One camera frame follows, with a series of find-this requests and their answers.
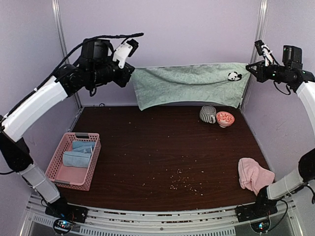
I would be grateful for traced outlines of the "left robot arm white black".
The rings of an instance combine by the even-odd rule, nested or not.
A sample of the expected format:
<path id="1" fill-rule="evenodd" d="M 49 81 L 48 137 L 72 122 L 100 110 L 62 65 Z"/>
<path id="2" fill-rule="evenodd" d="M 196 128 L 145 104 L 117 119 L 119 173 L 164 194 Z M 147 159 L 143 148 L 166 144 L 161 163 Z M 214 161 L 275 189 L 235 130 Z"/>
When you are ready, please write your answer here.
<path id="1" fill-rule="evenodd" d="M 61 62 L 38 87 L 0 120 L 0 151 L 8 167 L 35 189 L 59 218 L 67 218 L 71 208 L 65 197 L 34 163 L 23 139 L 24 133 L 59 102 L 85 88 L 94 96 L 97 87 L 110 82 L 125 87 L 135 68 L 126 62 L 139 44 L 126 38 L 116 49 L 109 40 L 85 39 L 81 54 L 73 64 Z"/>

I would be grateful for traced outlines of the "green panda towel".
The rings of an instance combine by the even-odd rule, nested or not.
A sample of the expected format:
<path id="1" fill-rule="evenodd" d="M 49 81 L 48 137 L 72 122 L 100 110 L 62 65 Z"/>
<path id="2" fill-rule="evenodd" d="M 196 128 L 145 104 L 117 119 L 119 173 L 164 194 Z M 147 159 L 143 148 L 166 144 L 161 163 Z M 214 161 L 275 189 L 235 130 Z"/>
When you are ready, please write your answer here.
<path id="1" fill-rule="evenodd" d="M 238 62 L 140 67 L 131 76 L 140 110 L 180 102 L 237 108 L 250 73 Z"/>

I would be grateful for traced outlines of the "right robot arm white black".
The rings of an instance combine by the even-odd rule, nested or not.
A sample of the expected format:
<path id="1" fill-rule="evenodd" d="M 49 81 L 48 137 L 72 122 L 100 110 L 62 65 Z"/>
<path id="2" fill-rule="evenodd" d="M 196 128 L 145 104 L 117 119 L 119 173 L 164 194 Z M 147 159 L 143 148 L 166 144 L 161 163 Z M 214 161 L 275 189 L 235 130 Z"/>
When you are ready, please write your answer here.
<path id="1" fill-rule="evenodd" d="M 262 40 L 254 43 L 257 53 L 263 60 L 246 65 L 257 82 L 272 81 L 274 86 L 284 84 L 286 95 L 296 94 L 301 101 L 311 127 L 315 126 L 315 77 L 312 72 L 303 69 L 302 49 L 284 45 L 282 64 L 273 56 L 272 50 Z M 277 202 L 291 196 L 305 187 L 315 178 L 315 151 L 304 154 L 297 167 L 279 181 L 265 185 L 259 190 L 252 212 L 257 217 L 264 216 L 275 208 Z"/>

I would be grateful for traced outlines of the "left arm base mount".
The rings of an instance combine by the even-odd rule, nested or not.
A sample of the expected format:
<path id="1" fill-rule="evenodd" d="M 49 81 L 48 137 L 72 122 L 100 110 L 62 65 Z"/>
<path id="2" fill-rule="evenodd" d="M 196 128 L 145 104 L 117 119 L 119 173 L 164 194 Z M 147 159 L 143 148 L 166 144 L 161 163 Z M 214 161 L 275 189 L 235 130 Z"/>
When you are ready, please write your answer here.
<path id="1" fill-rule="evenodd" d="M 85 223 L 88 209 L 82 206 L 68 205 L 65 213 L 60 213 L 47 206 L 45 214 L 55 217 L 52 228 L 57 235 L 64 236 L 70 233 L 77 223 Z"/>

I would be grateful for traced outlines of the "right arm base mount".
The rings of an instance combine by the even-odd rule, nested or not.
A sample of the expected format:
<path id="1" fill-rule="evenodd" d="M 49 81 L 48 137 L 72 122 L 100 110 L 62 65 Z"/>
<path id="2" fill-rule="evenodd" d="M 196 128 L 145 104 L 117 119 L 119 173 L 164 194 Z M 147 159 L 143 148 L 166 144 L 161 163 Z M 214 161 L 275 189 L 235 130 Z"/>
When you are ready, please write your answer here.
<path id="1" fill-rule="evenodd" d="M 238 205 L 235 208 L 235 213 L 238 222 L 249 221 L 251 229 L 258 234 L 267 233 L 271 229 L 271 218 L 272 214 L 278 212 L 276 206 L 273 206 L 267 210 L 254 210 L 254 204 L 250 205 Z"/>

